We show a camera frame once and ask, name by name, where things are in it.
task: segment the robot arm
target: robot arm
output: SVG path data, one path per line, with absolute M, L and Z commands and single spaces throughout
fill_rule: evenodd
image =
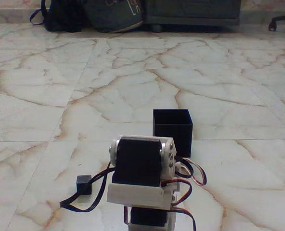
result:
M 119 140 L 113 141 L 109 152 L 113 167 L 108 165 L 106 170 L 94 176 L 76 194 L 62 201 L 60 207 L 75 212 L 92 211 L 104 193 L 107 174 L 114 171 L 112 182 L 108 185 L 107 201 L 124 205 L 124 222 L 129 231 L 174 231 L 176 213 L 189 215 L 196 230 L 193 216 L 187 210 L 176 207 L 192 192 L 191 183 L 182 178 L 192 178 L 199 186 L 205 185 L 207 179 L 200 166 L 190 159 L 177 156 L 173 138 L 121 136 Z M 193 177 L 194 170 L 190 162 L 201 171 L 202 183 Z M 71 205 L 101 177 L 104 180 L 100 192 L 88 209 L 81 210 Z M 177 200 L 174 193 L 180 190 L 180 183 L 188 184 L 190 189 Z

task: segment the black box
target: black box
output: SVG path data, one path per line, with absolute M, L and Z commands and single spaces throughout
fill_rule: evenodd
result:
M 76 179 L 76 189 L 79 191 L 84 188 L 84 186 L 92 179 L 91 175 L 80 175 Z M 91 195 L 92 194 L 92 185 L 89 185 L 82 195 Z
M 153 110 L 153 136 L 172 137 L 177 155 L 191 157 L 193 123 L 186 109 Z
M 232 26 L 239 24 L 241 0 L 147 0 L 146 24 Z

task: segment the chair wheel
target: chair wheel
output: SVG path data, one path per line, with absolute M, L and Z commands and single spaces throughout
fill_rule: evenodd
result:
M 277 29 L 276 22 L 274 22 L 274 21 L 270 22 L 270 24 L 269 24 L 269 31 L 276 31 L 276 29 Z
M 151 24 L 151 31 L 154 33 L 160 33 L 163 27 L 160 24 Z

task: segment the bag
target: bag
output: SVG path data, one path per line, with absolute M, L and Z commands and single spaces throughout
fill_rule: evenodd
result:
M 39 13 L 44 18 L 42 23 L 34 24 L 32 19 Z M 36 10 L 30 17 L 33 25 L 44 24 L 48 31 L 54 32 L 78 32 L 87 22 L 85 12 L 78 0 L 52 0 L 49 11 L 45 6 L 45 0 L 41 1 L 41 9 Z
M 100 32 L 123 32 L 143 24 L 140 0 L 81 0 L 86 16 Z

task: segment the gray bag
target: gray bag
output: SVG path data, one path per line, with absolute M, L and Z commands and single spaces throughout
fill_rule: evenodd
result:
M 143 24 L 140 0 L 81 0 L 93 27 L 105 33 L 131 30 Z

